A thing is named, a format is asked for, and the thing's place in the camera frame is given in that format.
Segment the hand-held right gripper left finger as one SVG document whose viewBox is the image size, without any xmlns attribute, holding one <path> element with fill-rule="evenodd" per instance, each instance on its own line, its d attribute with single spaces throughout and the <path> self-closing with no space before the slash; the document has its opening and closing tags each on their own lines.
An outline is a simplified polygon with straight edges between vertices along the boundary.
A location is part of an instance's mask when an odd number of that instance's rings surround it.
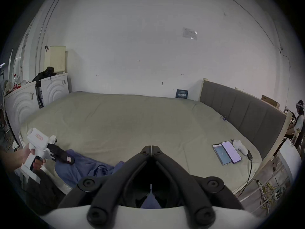
<svg viewBox="0 0 305 229">
<path fill-rule="evenodd" d="M 92 226 L 110 225 L 125 186 L 147 164 L 151 158 L 151 149 L 151 146 L 145 146 L 112 175 L 82 178 L 58 208 L 80 207 L 91 202 L 86 215 L 87 221 Z"/>
</svg>

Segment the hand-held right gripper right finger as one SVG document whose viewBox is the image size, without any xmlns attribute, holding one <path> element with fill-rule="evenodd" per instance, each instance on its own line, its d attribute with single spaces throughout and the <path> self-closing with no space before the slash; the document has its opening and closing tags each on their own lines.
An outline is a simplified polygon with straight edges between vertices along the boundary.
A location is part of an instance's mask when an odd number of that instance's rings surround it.
<svg viewBox="0 0 305 229">
<path fill-rule="evenodd" d="M 213 206 L 244 210 L 231 190 L 218 177 L 190 175 L 176 161 L 163 153 L 158 146 L 152 146 L 155 164 L 173 180 L 182 197 L 192 226 L 211 226 L 216 221 Z"/>
</svg>

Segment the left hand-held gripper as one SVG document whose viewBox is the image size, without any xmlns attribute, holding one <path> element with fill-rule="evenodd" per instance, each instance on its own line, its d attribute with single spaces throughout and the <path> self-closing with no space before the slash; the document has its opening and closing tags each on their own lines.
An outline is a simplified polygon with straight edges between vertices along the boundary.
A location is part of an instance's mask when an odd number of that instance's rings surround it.
<svg viewBox="0 0 305 229">
<path fill-rule="evenodd" d="M 21 171 L 36 183 L 39 184 L 41 179 L 33 172 L 35 160 L 43 161 L 43 159 L 52 159 L 69 165 L 74 164 L 74 157 L 57 146 L 57 138 L 55 135 L 48 137 L 38 129 L 31 128 L 27 133 L 27 139 L 29 141 L 29 150 L 35 150 L 35 154 L 30 152 L 25 163 L 21 166 Z"/>
</svg>

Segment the person's left hand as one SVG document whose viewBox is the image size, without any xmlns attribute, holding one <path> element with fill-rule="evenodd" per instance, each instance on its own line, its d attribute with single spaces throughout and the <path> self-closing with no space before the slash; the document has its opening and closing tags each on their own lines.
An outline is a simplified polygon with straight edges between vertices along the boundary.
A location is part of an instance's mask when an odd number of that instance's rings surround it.
<svg viewBox="0 0 305 229">
<path fill-rule="evenodd" d="M 25 148 L 22 150 L 18 150 L 13 153 L 14 159 L 13 159 L 13 170 L 16 170 L 21 167 L 22 164 L 25 163 L 26 159 L 28 158 L 29 154 L 32 154 L 35 156 L 35 149 L 29 149 L 29 145 L 27 144 Z M 35 159 L 35 161 L 32 163 L 34 170 L 40 170 L 42 166 L 46 163 L 46 160 L 39 160 Z"/>
</svg>

